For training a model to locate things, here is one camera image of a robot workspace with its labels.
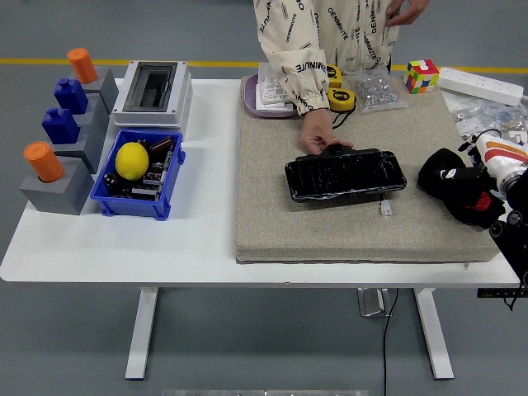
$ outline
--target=rubik's cube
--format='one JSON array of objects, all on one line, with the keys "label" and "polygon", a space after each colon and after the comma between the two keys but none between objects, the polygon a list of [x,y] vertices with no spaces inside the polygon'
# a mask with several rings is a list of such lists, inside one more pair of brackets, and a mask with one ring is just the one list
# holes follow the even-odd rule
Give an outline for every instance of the rubik's cube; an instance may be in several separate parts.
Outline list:
[{"label": "rubik's cube", "polygon": [[424,93],[432,91],[440,72],[430,60],[413,60],[407,65],[403,82],[410,93]]}]

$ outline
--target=yellow tape measure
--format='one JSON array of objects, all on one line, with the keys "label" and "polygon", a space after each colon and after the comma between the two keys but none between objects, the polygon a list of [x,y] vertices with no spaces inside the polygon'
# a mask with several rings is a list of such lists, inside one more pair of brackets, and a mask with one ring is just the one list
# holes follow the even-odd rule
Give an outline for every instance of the yellow tape measure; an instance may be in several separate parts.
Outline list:
[{"label": "yellow tape measure", "polygon": [[328,101],[330,101],[330,110],[351,111],[356,106],[356,95],[348,89],[330,88]]},{"label": "yellow tape measure", "polygon": [[327,75],[330,88],[341,88],[341,70],[335,64],[327,64]]}]

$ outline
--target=black power cord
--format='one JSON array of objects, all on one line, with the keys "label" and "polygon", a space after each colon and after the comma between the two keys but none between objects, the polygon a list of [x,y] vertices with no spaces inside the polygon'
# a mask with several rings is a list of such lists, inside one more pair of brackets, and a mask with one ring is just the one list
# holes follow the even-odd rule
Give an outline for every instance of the black power cord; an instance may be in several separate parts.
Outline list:
[{"label": "black power cord", "polygon": [[383,395],[387,396],[387,329],[389,328],[390,318],[393,315],[394,307],[398,301],[399,288],[396,289],[396,297],[394,297],[394,302],[392,307],[390,307],[389,316],[387,317],[387,322],[385,323],[385,330],[383,332]]},{"label": "black power cord", "polygon": [[355,108],[352,109],[351,111],[334,111],[334,110],[332,110],[332,112],[337,113],[336,118],[334,119],[334,121],[332,122],[332,124],[335,124],[335,123],[336,123],[336,121],[337,121],[337,119],[339,118],[339,116],[341,116],[341,115],[343,115],[343,114],[345,115],[345,117],[344,117],[341,121],[339,121],[339,124],[334,125],[334,126],[332,127],[332,129],[334,130],[334,129],[336,129],[336,128],[339,128],[341,125],[343,125],[343,123],[347,120],[348,116],[349,116],[350,114],[352,114],[352,113],[354,112],[354,110],[355,110]]},{"label": "black power cord", "polygon": [[517,301],[517,298],[519,297],[519,295],[521,294],[521,289],[522,289],[522,286],[523,286],[523,281],[521,280],[521,283],[519,284],[519,288],[517,289],[515,295],[513,296],[513,300],[511,301],[511,303],[509,304],[507,301],[506,301],[506,297],[502,297],[502,301],[504,301],[504,304],[506,304],[506,306],[513,312],[513,305],[515,305],[515,302]]}]

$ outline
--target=person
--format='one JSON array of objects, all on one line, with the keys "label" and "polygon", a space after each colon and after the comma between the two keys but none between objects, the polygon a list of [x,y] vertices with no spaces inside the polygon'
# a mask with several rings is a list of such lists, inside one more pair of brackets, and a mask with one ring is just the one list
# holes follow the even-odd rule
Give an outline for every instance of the person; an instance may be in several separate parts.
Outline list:
[{"label": "person", "polygon": [[332,132],[327,63],[343,74],[390,64],[398,27],[429,0],[253,0],[257,34],[277,82],[304,117],[300,142],[313,154],[342,142]]}]

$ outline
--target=orange cylinder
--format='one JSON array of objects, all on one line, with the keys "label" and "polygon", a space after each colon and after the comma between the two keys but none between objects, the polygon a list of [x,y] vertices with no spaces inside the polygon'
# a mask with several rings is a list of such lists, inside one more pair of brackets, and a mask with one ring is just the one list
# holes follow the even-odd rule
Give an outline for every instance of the orange cylinder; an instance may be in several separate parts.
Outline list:
[{"label": "orange cylinder", "polygon": [[68,60],[72,65],[77,80],[81,84],[92,83],[97,80],[97,72],[86,48],[74,48],[68,52]]},{"label": "orange cylinder", "polygon": [[44,183],[55,182],[64,175],[63,164],[46,142],[34,142],[27,146],[24,158]]}]

